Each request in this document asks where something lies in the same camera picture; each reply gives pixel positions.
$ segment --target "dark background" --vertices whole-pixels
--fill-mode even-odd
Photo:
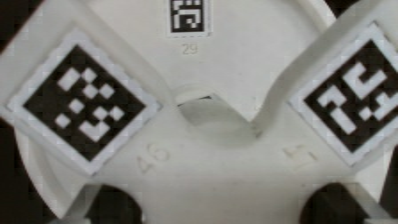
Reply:
[[[335,15],[343,13],[355,1],[327,0]],[[39,3],[40,0],[0,0],[0,52]],[[0,146],[0,224],[46,224],[55,216],[26,177],[14,131],[1,120]]]

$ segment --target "white object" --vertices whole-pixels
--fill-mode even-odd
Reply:
[[[282,75],[279,72],[319,34],[296,2],[213,2],[211,8],[223,10],[211,13],[213,33],[207,39],[195,39],[204,48],[199,54],[195,43],[186,43],[192,39],[167,39],[167,30],[158,29],[165,26],[163,2],[136,1],[140,7],[135,13],[131,7],[126,7],[138,6],[131,1],[97,1],[90,4],[126,42],[112,34],[113,31],[78,1],[48,0],[24,27],[30,32],[19,33],[0,58],[1,74],[5,71],[14,72],[12,77],[0,76],[0,112],[33,139],[32,141],[17,133],[24,166],[58,217],[72,212],[74,217],[83,215],[87,204],[80,204],[81,209],[76,209],[80,206],[72,203],[74,198],[80,199],[78,192],[81,189],[90,190],[87,184],[106,184],[136,199],[147,223],[296,223],[302,205],[314,190],[330,181],[353,175],[376,159],[380,150],[371,152],[351,168],[319,133],[311,130],[287,101],[341,49],[351,45],[371,22],[376,21],[394,45],[396,36],[389,33],[394,30],[389,27],[394,21],[389,16],[394,13],[385,13],[385,10],[396,8],[398,2],[362,2],[355,10],[359,16],[344,16]],[[312,17],[321,15],[312,11],[316,8],[319,7],[305,8]],[[124,20],[131,14],[145,19]],[[264,21],[263,29],[254,21]],[[129,76],[126,80],[136,80],[142,90],[163,106],[138,132],[129,135],[119,150],[108,151],[108,160],[96,166],[96,172],[87,172],[76,166],[81,163],[56,151],[55,145],[42,139],[42,133],[37,133],[23,118],[14,117],[12,110],[5,107],[23,82],[30,80],[30,73],[44,62],[42,58],[62,43],[74,26],[92,38],[113,63],[124,68]],[[21,58],[26,61],[23,66],[17,63]],[[236,71],[247,71],[245,78]],[[92,75],[83,74],[85,82],[90,82]],[[60,88],[69,89],[72,75],[65,80]],[[177,103],[172,99],[174,88]],[[190,101],[209,95],[218,95],[220,99],[213,97],[211,100]],[[110,114],[113,118],[122,116],[117,110]],[[56,119],[56,124],[65,127],[67,119]],[[392,149],[394,135],[385,136],[378,143],[380,149]]]

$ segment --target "label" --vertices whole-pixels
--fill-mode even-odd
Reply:
[[[160,104],[74,29],[12,97],[8,108],[92,174]]]
[[[325,64],[289,102],[353,165],[398,127],[398,54],[375,24]]]
[[[167,36],[206,37],[209,35],[209,0],[165,0]]]

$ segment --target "black square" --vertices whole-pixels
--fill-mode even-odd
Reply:
[[[364,72],[359,76],[357,85],[351,85],[346,82],[346,74],[353,66],[359,64],[364,67]],[[360,85],[369,84],[369,80],[375,79],[376,76],[383,76],[385,78],[383,80],[378,80],[380,83],[376,86],[373,86],[371,89],[366,90],[366,92]],[[337,89],[339,96],[343,96],[344,102],[341,105],[337,105],[334,102],[328,102],[327,105],[319,104],[318,99],[330,88]],[[391,99],[396,93],[396,69],[373,40],[369,40],[303,99],[307,107],[311,108],[321,123],[330,129],[351,153],[355,153],[364,143],[369,141],[391,121],[396,119],[396,106],[387,110],[387,114],[380,115],[378,117],[375,116],[380,112],[380,109],[383,109],[382,107],[385,106],[380,105],[380,96],[385,96]],[[330,115],[335,110],[343,112],[348,118],[346,122],[353,124],[353,129],[350,132],[343,130],[341,125]]]
[[[170,33],[204,32],[204,0],[170,1]]]
[[[60,85],[62,80],[71,81],[65,77],[76,78],[67,88]],[[23,107],[90,161],[145,105],[78,45]],[[99,130],[99,134],[87,135],[88,131],[81,130]]]

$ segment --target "printed number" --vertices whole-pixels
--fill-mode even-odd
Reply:
[[[170,154],[165,149],[156,147],[156,145],[149,145],[145,159],[142,157],[136,157],[136,162],[140,171],[145,174],[147,171],[154,168],[156,163],[165,162],[168,160]]]
[[[197,44],[183,44],[183,55],[197,54],[199,47]]]

